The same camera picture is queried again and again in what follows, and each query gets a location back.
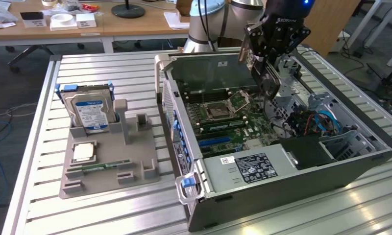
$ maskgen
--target gray carpet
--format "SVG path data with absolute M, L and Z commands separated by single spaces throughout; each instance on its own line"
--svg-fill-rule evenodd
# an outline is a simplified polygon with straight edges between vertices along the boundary
M 347 30 L 349 32 L 356 28 L 363 15 L 352 18 L 347 25 Z M 371 27 L 376 22 L 371 22 L 367 26 L 359 39 L 363 40 Z M 183 46 L 184 40 L 172 40 L 174 46 Z M 85 49 L 78 50 L 76 44 L 68 45 L 53 45 L 49 46 L 50 50 L 56 54 L 90 54 L 102 53 L 102 46 L 100 43 L 85 43 Z M 165 40 L 148 40 L 141 42 L 141 49 L 134 48 L 133 42 L 125 44 L 117 44 L 117 51 L 136 51 L 136 50 L 160 50 L 168 49 Z M 20 52 L 26 47 L 16 47 L 16 52 Z M 375 54 L 364 54 L 360 59 L 363 62 L 373 62 L 384 65 L 388 59 L 392 57 L 392 29 L 387 28 L 373 44 Z M 9 53 L 5 51 L 4 47 L 0 47 L 0 107 L 12 107 L 22 103 L 36 102 L 40 89 L 42 85 L 42 79 L 45 76 L 46 66 L 48 66 L 48 55 L 44 51 L 38 50 L 32 55 L 24 59 L 17 66 L 21 69 L 20 74 L 13 74 L 6 66 L 6 62 L 12 59 L 16 53 Z M 335 65 L 335 67 L 345 72 L 347 70 L 356 68 L 359 63 L 345 59 L 339 54 L 331 54 L 327 56 L 327 60 Z M 367 80 L 369 75 L 365 73 L 365 68 L 349 73 L 349 76 L 356 79 Z M 12 195 L 12 189 L 14 186 L 17 172 L 21 162 L 21 157 L 24 154 L 25 144 L 29 135 L 29 129 L 32 124 L 33 116 L 29 117 L 14 117 L 12 120 L 12 133 L 0 142 L 0 160 L 2 162 L 2 167 L 5 170 L 9 192 L 5 198 L 1 200 L 0 208 L 0 233 L 2 229 L 2 223 L 6 214 L 6 204 L 9 203 L 9 198 Z M 0 176 L 0 195 L 2 191 L 2 179 Z

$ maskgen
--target hard drive label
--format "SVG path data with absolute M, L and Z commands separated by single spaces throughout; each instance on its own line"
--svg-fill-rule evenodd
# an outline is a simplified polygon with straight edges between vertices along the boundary
M 106 116 L 101 111 L 102 107 L 104 104 L 101 100 L 76 103 L 82 126 L 89 130 L 98 130 L 108 126 Z
M 236 158 L 235 163 L 248 184 L 277 176 L 277 172 L 264 153 Z

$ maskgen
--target circuit board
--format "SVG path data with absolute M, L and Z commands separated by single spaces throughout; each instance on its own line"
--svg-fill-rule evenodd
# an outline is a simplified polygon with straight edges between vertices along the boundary
M 185 107 L 205 158 L 268 146 L 279 139 L 257 102 L 243 90 L 228 100 Z

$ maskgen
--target warning label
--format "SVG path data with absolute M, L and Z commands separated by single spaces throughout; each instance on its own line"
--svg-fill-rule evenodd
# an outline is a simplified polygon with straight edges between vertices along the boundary
M 235 159 L 236 166 L 247 183 L 253 183 L 277 176 L 265 153 L 259 153 L 244 158 Z

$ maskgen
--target aluminum extrusion table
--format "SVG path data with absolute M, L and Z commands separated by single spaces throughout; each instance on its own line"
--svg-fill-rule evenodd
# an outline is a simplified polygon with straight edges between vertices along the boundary
M 188 234 L 184 207 L 154 99 L 154 55 L 176 51 L 68 55 L 50 61 L 4 225 L 12 234 Z M 392 116 L 312 52 L 304 54 L 339 90 L 392 136 Z M 304 73 L 316 91 L 323 87 Z M 112 80 L 114 97 L 128 100 L 128 116 L 152 120 L 161 180 L 70 199 L 58 198 L 69 118 L 53 87 Z M 347 187 L 287 204 L 193 234 L 392 234 L 392 159 Z

